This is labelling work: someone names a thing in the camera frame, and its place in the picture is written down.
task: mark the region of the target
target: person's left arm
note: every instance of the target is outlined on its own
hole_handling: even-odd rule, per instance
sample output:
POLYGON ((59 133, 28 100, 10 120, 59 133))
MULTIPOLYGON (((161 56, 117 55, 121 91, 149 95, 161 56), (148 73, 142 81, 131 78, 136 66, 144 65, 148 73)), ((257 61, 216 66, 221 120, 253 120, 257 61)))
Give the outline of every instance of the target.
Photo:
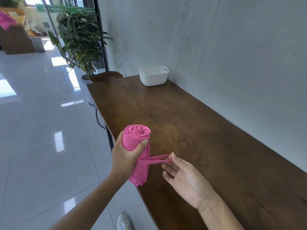
POLYGON ((148 140, 143 140, 135 150, 127 151, 122 145, 123 131, 112 150, 110 175, 83 201, 56 222, 49 230, 90 230, 111 198, 132 174, 139 155, 148 140))

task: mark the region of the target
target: white sneaker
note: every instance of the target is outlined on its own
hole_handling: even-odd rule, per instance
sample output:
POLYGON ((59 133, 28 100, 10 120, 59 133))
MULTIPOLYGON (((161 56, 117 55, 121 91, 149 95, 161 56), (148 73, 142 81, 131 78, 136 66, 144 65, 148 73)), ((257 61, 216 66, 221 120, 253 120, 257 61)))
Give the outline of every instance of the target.
POLYGON ((117 230, 133 230, 128 215, 124 212, 122 212, 118 217, 117 230))

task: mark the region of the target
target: green banner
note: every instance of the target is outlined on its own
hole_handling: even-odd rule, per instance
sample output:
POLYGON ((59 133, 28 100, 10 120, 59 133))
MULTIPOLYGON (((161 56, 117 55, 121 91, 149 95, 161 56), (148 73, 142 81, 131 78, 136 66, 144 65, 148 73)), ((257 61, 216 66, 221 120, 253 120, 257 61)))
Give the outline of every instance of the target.
MULTIPOLYGON (((36 9, 39 13, 45 13, 45 7, 43 4, 36 4, 36 9)), ((64 10, 67 10, 72 13, 76 12, 89 12, 95 14, 95 9, 94 8, 87 8, 87 7, 78 7, 78 6, 65 6, 65 5, 48 5, 47 9, 49 13, 60 13, 64 10)))

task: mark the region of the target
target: person's left hand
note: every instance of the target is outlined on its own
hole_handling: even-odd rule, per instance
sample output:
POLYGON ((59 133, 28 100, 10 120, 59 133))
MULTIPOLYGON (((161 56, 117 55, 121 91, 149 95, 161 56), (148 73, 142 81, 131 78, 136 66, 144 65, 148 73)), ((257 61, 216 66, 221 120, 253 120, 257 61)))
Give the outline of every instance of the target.
POLYGON ((144 139, 133 151, 128 151, 122 145, 122 137, 124 132, 122 131, 112 150, 112 170, 111 174, 119 176, 120 178, 127 181, 131 176, 137 158, 145 150, 148 140, 144 139))

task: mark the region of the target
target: finger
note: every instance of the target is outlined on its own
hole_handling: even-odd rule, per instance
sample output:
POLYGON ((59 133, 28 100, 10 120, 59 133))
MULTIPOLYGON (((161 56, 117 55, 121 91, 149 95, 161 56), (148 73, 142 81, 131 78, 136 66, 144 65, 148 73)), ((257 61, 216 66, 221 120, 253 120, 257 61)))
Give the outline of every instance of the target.
POLYGON ((162 164, 162 168, 166 171, 166 172, 168 172, 170 175, 172 175, 173 177, 175 177, 176 176, 176 171, 175 170, 173 170, 173 168, 171 167, 171 166, 169 166, 169 165, 167 165, 167 164, 162 164))
MULTIPOLYGON (((171 155, 169 155, 169 156, 166 158, 166 160, 170 160, 171 158, 172 158, 171 155)), ((171 166, 175 171, 178 171, 178 169, 179 169, 179 167, 176 166, 176 165, 174 164, 173 161, 171 161, 171 162, 166 162, 166 164, 168 164, 169 166, 171 166)))
POLYGON ((132 155, 134 158, 138 158, 139 155, 145 150, 147 144, 148 144, 148 139, 142 140, 142 142, 140 142, 140 143, 138 144, 138 146, 136 147, 136 149, 130 152, 131 155, 132 155))
POLYGON ((121 131, 120 134, 118 135, 117 137, 117 141, 115 142, 115 145, 114 146, 121 146, 122 145, 122 138, 124 136, 124 132, 121 131))
POLYGON ((176 166, 182 169, 185 173, 190 172, 191 164, 189 162, 186 162, 185 160, 178 158, 173 152, 171 156, 172 156, 172 161, 176 166))
POLYGON ((173 186, 174 179, 169 176, 169 174, 166 171, 163 171, 163 178, 173 186))

